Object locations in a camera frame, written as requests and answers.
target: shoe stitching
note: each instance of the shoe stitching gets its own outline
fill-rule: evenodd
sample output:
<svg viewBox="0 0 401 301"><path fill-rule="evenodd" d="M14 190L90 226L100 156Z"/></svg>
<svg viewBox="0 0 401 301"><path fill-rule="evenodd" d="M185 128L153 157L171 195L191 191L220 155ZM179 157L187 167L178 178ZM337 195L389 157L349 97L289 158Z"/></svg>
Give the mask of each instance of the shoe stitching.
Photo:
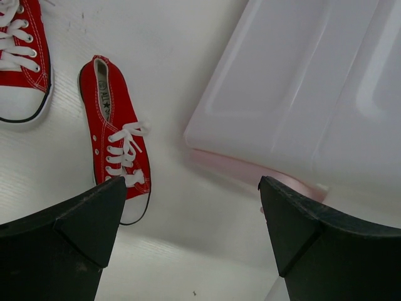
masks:
<svg viewBox="0 0 401 301"><path fill-rule="evenodd" d="M104 150L104 146L105 146L105 132L106 132L106 127L105 127L105 124L103 123L103 126L102 126L102 134L101 134L101 139L102 139L102 151L101 151L101 155L102 155L102 158L100 158L100 160L101 160L101 162L102 162L102 173L101 173L101 175L102 175L102 182L105 180L105 166L104 166L104 156L105 156L105 154L104 154L104 152L103 152L103 150Z"/></svg>
<svg viewBox="0 0 401 301"><path fill-rule="evenodd" d="M21 46L21 44L20 44L20 42L19 42L18 39L14 38L14 42L15 42L15 45L16 45L16 46ZM28 83L30 83L31 86L32 86L33 88L37 88L37 86L36 86L34 80L31 78L31 76L29 75L29 73L25 70L25 67L21 67L21 69L22 69L23 74L25 75L26 80L28 81Z"/></svg>
<svg viewBox="0 0 401 301"><path fill-rule="evenodd" d="M44 65L44 57L43 57L43 48L42 48L42 44L41 44L41 41L40 41L40 35L39 35L39 31L38 31L38 28L36 27L36 22L35 22L35 19L33 18L33 14L32 14L32 12L31 12L31 8L30 8L30 6L29 5L25 5L26 6L26 11L28 12L28 14L29 14L29 17L31 18L31 22L32 22L32 26L33 26L33 30L34 30L34 32L36 33L36 37L37 37L37 40L38 40L38 42L37 42L37 44L38 44L38 46L39 46L39 56L40 56L40 60L41 60L41 64L42 64L42 66L41 66L41 68L42 68L42 74L43 73L46 73L46 70L45 70L45 65ZM45 86L41 86L41 85L39 85L39 79L40 79L41 77L39 77L38 78L38 80L34 83L34 85L37 87L37 88L39 88L40 90L42 90L43 92L45 92L46 91L46 87Z"/></svg>
<svg viewBox="0 0 401 301"><path fill-rule="evenodd" d="M140 164L138 163L137 160L135 160L134 165L137 167L137 169L142 169ZM143 184L140 183L136 183L135 184L135 188L140 192L140 193L148 193L150 191L150 187L148 182L150 181L150 178L145 177L145 182Z"/></svg>
<svg viewBox="0 0 401 301"><path fill-rule="evenodd" d="M95 70L94 64L95 64L95 60L93 60L93 66L92 66L92 67L93 67L93 70ZM105 118L103 117L103 114L100 112L100 108L99 108L99 91L98 91L97 83L96 83L96 88L95 88L95 90L96 90L96 102L95 102L95 107L96 107L96 111L97 111L97 114L98 114L99 119L102 120L102 123L104 123L108 129L117 132L118 129L117 129L115 126L113 126L111 123L109 123L107 120L105 120Z"/></svg>
<svg viewBox="0 0 401 301"><path fill-rule="evenodd" d="M114 120L114 114L115 114L115 107L114 107L114 93L113 93L113 88L112 88L112 85L111 84L109 84L108 85L109 86L109 89L110 89L110 99L111 99L111 108L110 108L110 110L112 111L111 112L111 120ZM123 144L124 144L124 141L120 141L120 145L119 145L119 148L122 148L123 147ZM119 168L122 168L122 164L121 163L119 163L119 164L117 164L117 167L119 167Z"/></svg>
<svg viewBox="0 0 401 301"><path fill-rule="evenodd" d="M114 93L113 93L112 85L109 85L109 87L110 87L110 95L111 95L111 99L112 99L112 108L113 108L113 104L114 104ZM114 120L114 111L115 111L115 110L112 110L112 120ZM140 168L140 165L138 164L138 162L137 162L136 159L134 160L134 164L135 164L135 166L139 167L138 169L141 169L141 168ZM147 193L147 192L149 192L149 188L143 190L141 187L137 187L137 185L134 185L134 187L130 187L130 188L136 188L136 189L137 189L138 191L140 191L141 193Z"/></svg>
<svg viewBox="0 0 401 301"><path fill-rule="evenodd" d="M39 82L42 80L42 78L44 78L44 73L42 73L42 74L40 75L40 77L38 77L37 82L39 83Z"/></svg>

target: shoe eyelet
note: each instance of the shoe eyelet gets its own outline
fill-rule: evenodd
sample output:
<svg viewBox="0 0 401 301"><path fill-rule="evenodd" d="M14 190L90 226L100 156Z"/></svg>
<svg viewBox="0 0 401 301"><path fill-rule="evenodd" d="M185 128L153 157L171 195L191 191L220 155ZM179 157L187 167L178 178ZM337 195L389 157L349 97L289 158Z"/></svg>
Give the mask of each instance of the shoe eyelet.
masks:
<svg viewBox="0 0 401 301"><path fill-rule="evenodd" d="M25 42L27 42L27 43L32 43L32 42L33 42L33 36L30 34L30 35L28 36L28 39L25 40Z"/></svg>
<svg viewBox="0 0 401 301"><path fill-rule="evenodd" d="M17 14L22 14L25 11L24 6L20 5L17 9Z"/></svg>
<svg viewBox="0 0 401 301"><path fill-rule="evenodd" d="M35 49L32 49L32 54L29 55L30 58L36 58L38 55L38 52Z"/></svg>

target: white surface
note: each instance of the white surface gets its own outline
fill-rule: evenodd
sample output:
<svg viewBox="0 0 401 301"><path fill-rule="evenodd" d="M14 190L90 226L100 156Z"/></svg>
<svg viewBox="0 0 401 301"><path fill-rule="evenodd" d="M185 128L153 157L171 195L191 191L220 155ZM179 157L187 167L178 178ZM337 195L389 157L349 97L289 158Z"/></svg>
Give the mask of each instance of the white surface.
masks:
<svg viewBox="0 0 401 301"><path fill-rule="evenodd" d="M245 0L52 0L43 21L55 69L48 118L0 130L0 223L92 187L76 77L94 54L123 71L146 138L152 198L120 228L97 300L264 300L276 265L255 187L185 163L182 133Z"/></svg>
<svg viewBox="0 0 401 301"><path fill-rule="evenodd" d="M355 204L343 211L359 207L360 217L395 226L400 29L400 0L250 0L188 145L329 187L332 206L348 191ZM369 214L368 199L388 212Z"/></svg>
<svg viewBox="0 0 401 301"><path fill-rule="evenodd" d="M286 282L283 278L276 280L265 301L290 301Z"/></svg>

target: white shoelace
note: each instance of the white shoelace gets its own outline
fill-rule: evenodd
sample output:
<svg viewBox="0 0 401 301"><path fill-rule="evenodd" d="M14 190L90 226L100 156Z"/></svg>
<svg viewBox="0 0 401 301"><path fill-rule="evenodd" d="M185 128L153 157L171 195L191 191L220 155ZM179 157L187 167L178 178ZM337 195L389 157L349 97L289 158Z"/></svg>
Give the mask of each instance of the white shoelace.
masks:
<svg viewBox="0 0 401 301"><path fill-rule="evenodd" d="M23 6L19 5L19 0L0 1L0 28L7 27L5 33L0 32L0 50L3 51L0 57L0 71L22 71L21 66L35 72L40 71L40 66L29 59L38 55L36 50L27 46L16 46L14 43L14 37L27 43L33 41L33 36L23 31L29 26L27 20L12 21L14 16L23 9Z"/></svg>
<svg viewBox="0 0 401 301"><path fill-rule="evenodd" d="M133 167L133 162L137 156L137 151L142 153L142 149L134 141L133 136L144 136L149 132L149 124L146 122L134 122L125 124L123 129L108 137L108 141L113 143L123 139L123 147L108 146L107 151L114 155L108 156L106 161L112 164L121 164L121 168L113 169L106 166L106 171L111 176L123 176L126 187L132 187L136 183L143 184L145 177L141 169L135 170L133 174L127 174L124 167Z"/></svg>

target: white toe cap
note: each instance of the white toe cap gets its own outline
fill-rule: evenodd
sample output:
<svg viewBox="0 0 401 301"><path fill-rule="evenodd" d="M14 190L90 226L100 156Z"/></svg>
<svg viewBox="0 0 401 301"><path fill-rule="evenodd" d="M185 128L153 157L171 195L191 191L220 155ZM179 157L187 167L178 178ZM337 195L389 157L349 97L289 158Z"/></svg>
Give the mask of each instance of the white toe cap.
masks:
<svg viewBox="0 0 401 301"><path fill-rule="evenodd" d="M6 120L33 118L45 93L33 88L0 86L0 117Z"/></svg>
<svg viewBox="0 0 401 301"><path fill-rule="evenodd" d="M147 209L149 193L125 201L121 222L123 224L136 223Z"/></svg>

